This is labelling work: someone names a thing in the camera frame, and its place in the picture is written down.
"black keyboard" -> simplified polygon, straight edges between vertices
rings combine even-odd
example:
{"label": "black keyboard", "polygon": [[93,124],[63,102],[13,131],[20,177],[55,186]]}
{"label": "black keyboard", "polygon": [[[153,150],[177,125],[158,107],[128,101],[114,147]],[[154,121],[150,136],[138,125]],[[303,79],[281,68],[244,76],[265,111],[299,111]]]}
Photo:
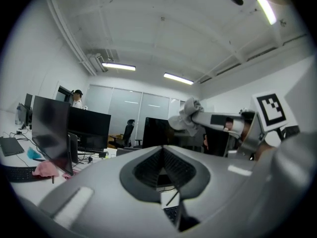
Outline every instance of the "black keyboard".
{"label": "black keyboard", "polygon": [[82,146],[78,146],[77,150],[81,152],[91,152],[91,153],[99,153],[104,151],[103,148],[86,148]]}
{"label": "black keyboard", "polygon": [[32,171],[35,171],[36,167],[2,167],[9,182],[28,182],[51,178],[32,175]]}
{"label": "black keyboard", "polygon": [[167,217],[172,221],[172,223],[175,225],[177,220],[177,210],[178,206],[168,207],[163,209]]}

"tube light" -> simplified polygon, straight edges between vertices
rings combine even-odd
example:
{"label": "tube light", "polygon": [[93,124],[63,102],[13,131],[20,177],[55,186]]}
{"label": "tube light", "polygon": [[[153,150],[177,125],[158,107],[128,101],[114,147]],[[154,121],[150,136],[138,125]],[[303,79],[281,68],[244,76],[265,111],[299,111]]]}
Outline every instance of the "tube light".
{"label": "tube light", "polygon": [[178,76],[175,76],[175,75],[172,75],[172,74],[169,74],[169,73],[165,73],[164,77],[167,77],[167,78],[170,78],[170,79],[174,79],[176,81],[183,82],[183,83],[189,84],[189,85],[194,84],[194,82],[191,81],[191,80],[188,80],[188,79],[185,79],[185,78],[182,78],[182,77],[178,77]]}
{"label": "tube light", "polygon": [[125,65],[125,64],[103,62],[102,65],[103,67],[107,67],[107,68],[135,70],[135,66]]}
{"label": "tube light", "polygon": [[274,12],[269,5],[267,0],[258,0],[259,4],[261,5],[264,13],[266,14],[266,17],[271,25],[273,25],[276,22],[276,17],[274,15]]}

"ceiling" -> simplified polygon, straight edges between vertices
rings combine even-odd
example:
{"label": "ceiling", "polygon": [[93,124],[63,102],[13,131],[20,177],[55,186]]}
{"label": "ceiling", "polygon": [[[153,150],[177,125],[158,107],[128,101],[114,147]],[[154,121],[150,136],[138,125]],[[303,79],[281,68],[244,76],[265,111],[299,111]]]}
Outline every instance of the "ceiling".
{"label": "ceiling", "polygon": [[245,63],[258,50],[303,34],[291,6],[271,4],[271,26],[256,0],[57,0],[84,53],[148,64],[193,81]]}

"black cap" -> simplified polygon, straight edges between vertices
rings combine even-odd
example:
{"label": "black cap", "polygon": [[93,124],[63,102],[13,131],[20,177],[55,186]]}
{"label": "black cap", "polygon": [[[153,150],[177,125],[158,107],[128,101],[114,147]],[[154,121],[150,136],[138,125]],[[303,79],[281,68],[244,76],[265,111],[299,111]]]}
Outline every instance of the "black cap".
{"label": "black cap", "polygon": [[80,98],[83,96],[83,93],[80,90],[76,90],[74,93],[78,93],[80,95]]}

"white desk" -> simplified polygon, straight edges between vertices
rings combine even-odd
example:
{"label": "white desk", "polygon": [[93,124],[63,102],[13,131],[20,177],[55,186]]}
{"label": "white desk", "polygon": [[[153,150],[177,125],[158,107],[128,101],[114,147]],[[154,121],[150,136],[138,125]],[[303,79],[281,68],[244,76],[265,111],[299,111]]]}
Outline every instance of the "white desk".
{"label": "white desk", "polygon": [[[10,134],[10,132],[16,133],[17,130],[19,130],[20,126],[16,125],[14,123],[15,114],[0,111],[0,136],[8,137],[7,134]],[[32,132],[28,131],[25,136],[28,139],[32,139]],[[16,135],[16,138],[22,138],[22,135]],[[32,159],[29,159],[27,156],[27,150],[29,147],[32,147],[36,152],[36,147],[30,142],[30,141],[18,141],[20,145],[24,149],[24,153],[18,154],[18,156],[30,167],[36,167],[40,162],[34,161]],[[108,148],[106,151],[109,152],[109,158],[116,156],[116,149]],[[86,162],[85,164],[77,164],[74,167],[74,170],[81,171],[84,168],[93,165],[94,163],[98,161],[102,161],[103,159],[100,158],[93,158],[93,163],[88,164]],[[12,166],[12,167],[26,167],[25,163],[21,161],[16,155],[11,156],[4,156],[2,153],[2,150],[0,148],[0,161],[3,165],[6,166]],[[58,187],[63,182],[66,182],[67,180],[62,177],[62,175],[65,173],[63,170],[57,167],[59,176],[54,178],[54,184],[52,183],[52,179],[47,180],[41,180],[41,181],[33,181],[33,182],[21,182],[21,183],[11,183],[14,191],[24,198],[30,200],[35,205],[39,205],[39,203],[42,201],[42,199],[49,194],[53,189]]]}

